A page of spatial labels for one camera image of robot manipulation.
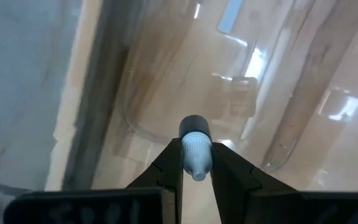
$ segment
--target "black cap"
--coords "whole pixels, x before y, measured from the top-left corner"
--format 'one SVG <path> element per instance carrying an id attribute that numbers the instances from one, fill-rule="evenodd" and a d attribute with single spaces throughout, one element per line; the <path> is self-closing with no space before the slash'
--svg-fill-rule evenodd
<path id="1" fill-rule="evenodd" d="M 205 118 L 200 115 L 190 115 L 186 118 L 183 118 L 179 125 L 179 138 L 182 139 L 188 133 L 195 131 L 206 134 L 212 141 L 208 122 Z"/>

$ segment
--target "gray wall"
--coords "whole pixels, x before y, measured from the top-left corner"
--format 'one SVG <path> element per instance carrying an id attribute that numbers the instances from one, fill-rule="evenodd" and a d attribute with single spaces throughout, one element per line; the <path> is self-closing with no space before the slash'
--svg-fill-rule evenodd
<path id="1" fill-rule="evenodd" d="M 42 190 L 81 0 L 0 0 L 0 205 Z"/>

